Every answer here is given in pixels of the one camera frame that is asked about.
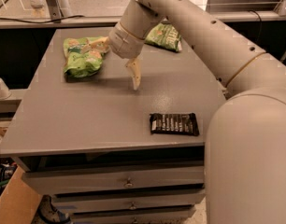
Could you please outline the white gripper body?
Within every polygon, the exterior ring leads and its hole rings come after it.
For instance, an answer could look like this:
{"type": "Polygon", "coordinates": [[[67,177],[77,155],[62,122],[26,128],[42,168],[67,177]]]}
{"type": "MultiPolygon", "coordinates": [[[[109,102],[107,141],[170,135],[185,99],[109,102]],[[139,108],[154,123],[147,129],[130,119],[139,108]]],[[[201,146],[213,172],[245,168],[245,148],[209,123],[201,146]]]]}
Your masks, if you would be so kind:
{"type": "Polygon", "coordinates": [[[132,35],[119,22],[109,32],[108,39],[111,50],[123,59],[136,58],[144,45],[142,38],[132,35]]]}

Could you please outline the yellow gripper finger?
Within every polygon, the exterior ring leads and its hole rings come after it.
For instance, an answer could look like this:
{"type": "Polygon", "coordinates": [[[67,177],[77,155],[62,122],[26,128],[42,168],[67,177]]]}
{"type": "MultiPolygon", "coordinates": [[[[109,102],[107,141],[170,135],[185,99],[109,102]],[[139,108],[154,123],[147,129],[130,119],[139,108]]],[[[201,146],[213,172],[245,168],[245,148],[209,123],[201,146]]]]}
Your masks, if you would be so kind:
{"type": "Polygon", "coordinates": [[[101,53],[107,53],[109,51],[109,39],[107,36],[100,37],[94,41],[88,41],[86,45],[81,49],[82,53],[89,52],[90,50],[97,50],[101,53]]]}
{"type": "Polygon", "coordinates": [[[125,64],[125,67],[133,81],[133,89],[136,91],[139,88],[141,82],[140,60],[138,58],[130,59],[125,64]]]}

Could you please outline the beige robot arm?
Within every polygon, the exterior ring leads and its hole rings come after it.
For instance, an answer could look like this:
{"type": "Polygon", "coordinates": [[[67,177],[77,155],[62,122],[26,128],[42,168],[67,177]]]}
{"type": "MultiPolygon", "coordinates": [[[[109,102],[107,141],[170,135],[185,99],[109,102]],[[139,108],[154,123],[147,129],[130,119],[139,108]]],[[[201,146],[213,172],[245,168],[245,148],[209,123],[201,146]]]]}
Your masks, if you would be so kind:
{"type": "Polygon", "coordinates": [[[112,51],[135,58],[162,19],[227,90],[207,129],[207,224],[286,224],[286,66],[189,0],[131,0],[112,51]]]}

